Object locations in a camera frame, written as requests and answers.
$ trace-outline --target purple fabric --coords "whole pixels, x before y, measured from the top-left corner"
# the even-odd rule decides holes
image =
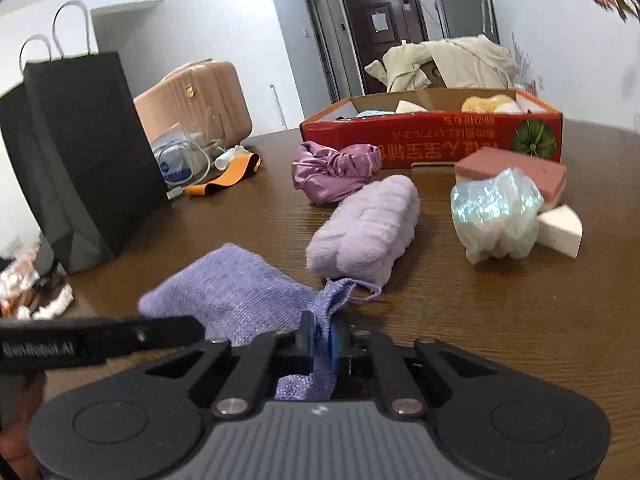
[[[306,267],[323,278],[385,286],[414,239],[420,198],[404,175],[372,182],[338,206],[306,248]]]
[[[329,322],[355,287],[353,280],[328,281],[318,292],[285,276],[257,254],[225,244],[145,294],[138,309],[147,317],[195,316],[206,327],[208,339],[226,337],[233,346],[246,345],[263,332],[297,329],[308,310],[316,316],[314,373],[282,378],[276,398],[327,400],[335,386]]]
[[[308,140],[299,146],[293,162],[293,187],[317,205],[340,202],[371,182],[381,167],[376,146],[354,144],[338,152]]]

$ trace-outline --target hand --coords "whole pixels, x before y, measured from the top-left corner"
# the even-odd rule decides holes
[[[0,433],[0,454],[22,480],[39,480],[38,463],[27,438],[29,423],[44,399],[44,374],[29,378],[17,409],[17,420]]]

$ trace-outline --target green fruit graphic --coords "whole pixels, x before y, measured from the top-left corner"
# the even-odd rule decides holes
[[[556,149],[556,134],[542,119],[529,119],[513,133],[513,151],[538,158],[551,158]]]

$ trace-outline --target wooden table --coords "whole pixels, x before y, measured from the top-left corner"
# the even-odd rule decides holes
[[[305,268],[305,248],[332,209],[292,187],[299,142],[297,131],[249,139],[263,160],[256,176],[157,211],[122,256],[73,277],[74,313],[134,314],[142,294],[224,242],[321,288]],[[640,136],[569,122],[563,153],[564,200],[584,222],[577,260],[537,246],[523,261],[472,266],[449,211],[453,169],[407,170],[422,200],[415,241],[380,300],[350,307],[348,317],[398,344],[437,336],[590,397],[613,428],[599,480],[639,479]],[[126,365],[57,372],[50,393]]]

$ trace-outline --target screw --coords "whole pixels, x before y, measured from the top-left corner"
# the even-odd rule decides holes
[[[238,397],[229,397],[228,399],[222,399],[216,404],[216,409],[223,415],[240,415],[249,408],[246,400],[239,399]]]
[[[326,406],[322,406],[322,404],[318,404],[315,408],[311,410],[311,413],[317,416],[323,416],[325,413],[329,411],[329,408]]]
[[[422,411],[423,405],[418,399],[401,397],[391,403],[391,409],[398,415],[415,415]]]

